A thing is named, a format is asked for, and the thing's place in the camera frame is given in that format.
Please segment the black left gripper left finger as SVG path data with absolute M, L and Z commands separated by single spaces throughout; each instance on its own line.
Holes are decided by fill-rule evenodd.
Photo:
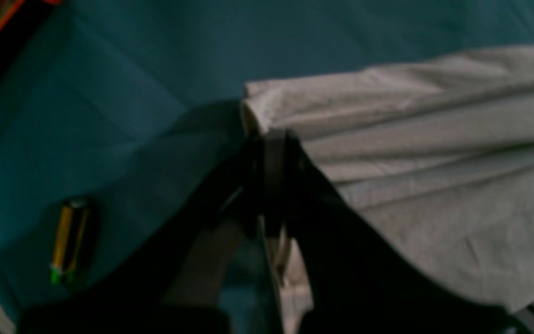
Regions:
M 252 133 L 128 260 L 69 299 L 28 309 L 17 333 L 231 333 L 217 301 L 231 257 L 256 234 L 263 154 Z

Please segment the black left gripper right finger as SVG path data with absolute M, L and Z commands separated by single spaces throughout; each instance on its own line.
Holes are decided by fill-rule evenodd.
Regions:
M 295 238 L 313 308 L 300 334 L 499 334 L 500 306 L 471 302 L 407 262 L 342 199 L 299 140 L 265 138 L 265 232 Z

